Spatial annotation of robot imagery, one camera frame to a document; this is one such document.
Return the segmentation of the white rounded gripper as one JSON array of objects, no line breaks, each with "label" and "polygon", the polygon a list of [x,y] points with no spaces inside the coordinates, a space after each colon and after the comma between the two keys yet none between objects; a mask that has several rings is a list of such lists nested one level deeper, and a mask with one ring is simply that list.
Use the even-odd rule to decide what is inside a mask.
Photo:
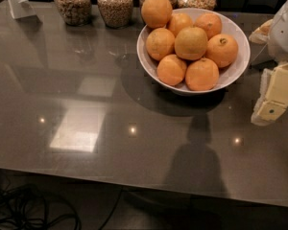
[{"label": "white rounded gripper", "polygon": [[[288,0],[273,20],[264,22],[251,33],[249,41],[255,44],[268,42],[269,55],[275,61],[288,61]],[[263,71],[259,93],[251,122],[257,126],[267,126],[288,108],[288,62],[281,62],[273,70]]]}]

